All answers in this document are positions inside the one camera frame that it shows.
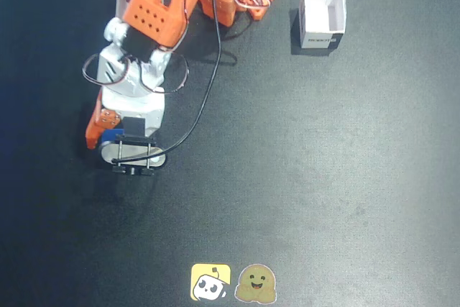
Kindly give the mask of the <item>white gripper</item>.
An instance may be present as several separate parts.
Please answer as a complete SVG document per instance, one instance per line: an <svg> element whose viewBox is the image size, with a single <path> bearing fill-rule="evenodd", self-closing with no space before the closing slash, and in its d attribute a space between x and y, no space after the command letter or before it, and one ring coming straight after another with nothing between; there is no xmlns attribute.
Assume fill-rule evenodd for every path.
<svg viewBox="0 0 460 307"><path fill-rule="evenodd" d="M155 93L141 97L122 96L108 87L98 94L91 119L86 127L86 147L94 150L106 129L116 127L126 116L143 118L147 137L152 136L162 124L165 111L164 88L157 87Z"/></svg>

